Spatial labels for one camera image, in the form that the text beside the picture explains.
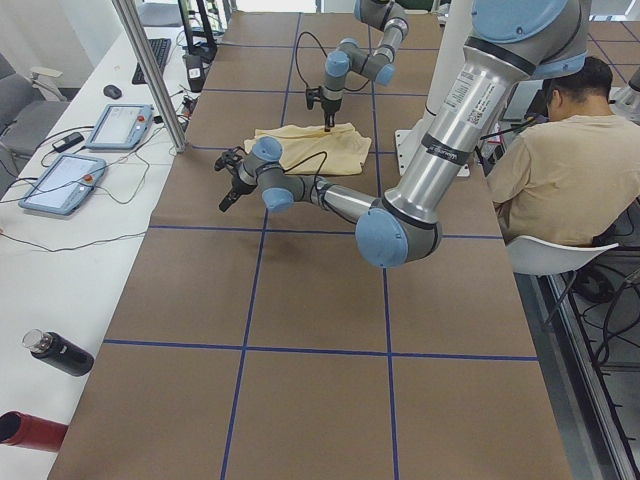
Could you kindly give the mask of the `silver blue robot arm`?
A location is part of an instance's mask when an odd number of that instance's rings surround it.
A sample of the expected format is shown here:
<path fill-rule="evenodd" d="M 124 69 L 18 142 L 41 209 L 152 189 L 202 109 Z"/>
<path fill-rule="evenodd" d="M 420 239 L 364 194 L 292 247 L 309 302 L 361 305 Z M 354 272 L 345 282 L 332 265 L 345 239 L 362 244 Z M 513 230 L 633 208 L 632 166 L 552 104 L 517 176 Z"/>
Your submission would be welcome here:
<path fill-rule="evenodd" d="M 259 138 L 216 161 L 229 172 L 220 209 L 259 191 L 270 212 L 308 202 L 352 222 L 360 254 L 372 265 L 396 267 L 433 253 L 442 231 L 437 207 L 491 131 L 513 87 L 579 71 L 586 57 L 591 5 L 587 1 L 474 1 L 470 24 L 457 43 L 462 59 L 437 110 L 396 134 L 400 180 L 379 197 L 298 175 L 282 165 L 282 145 Z"/>
<path fill-rule="evenodd" d="M 382 33 L 375 49 L 362 48 L 353 38 L 344 38 L 326 57 L 324 82 L 305 91 L 307 108 L 319 103 L 324 114 L 324 131 L 335 127 L 335 115 L 340 110 L 349 72 L 371 83 L 386 86 L 395 74 L 397 50 L 409 33 L 404 8 L 396 1 L 356 1 L 354 16 Z"/>

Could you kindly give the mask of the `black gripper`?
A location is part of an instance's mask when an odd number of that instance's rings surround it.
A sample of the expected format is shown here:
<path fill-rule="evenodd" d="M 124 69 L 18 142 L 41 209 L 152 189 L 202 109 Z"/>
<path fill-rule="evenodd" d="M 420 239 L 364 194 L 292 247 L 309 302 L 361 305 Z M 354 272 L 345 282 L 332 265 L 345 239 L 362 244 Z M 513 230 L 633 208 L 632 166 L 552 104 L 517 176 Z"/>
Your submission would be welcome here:
<path fill-rule="evenodd" d="M 331 90 L 323 86 L 305 89 L 306 107 L 312 110 L 316 103 L 324 112 L 324 131 L 330 132 L 335 126 L 335 114 L 340 110 L 343 90 Z"/>
<path fill-rule="evenodd" d="M 226 170 L 232 176 L 231 190 L 219 203 L 220 211 L 227 211 L 232 206 L 232 201 L 238 201 L 242 195 L 248 195 L 254 191 L 254 181 L 241 178 L 246 151 L 241 146 L 236 146 L 224 151 L 214 163 L 216 172 Z"/>

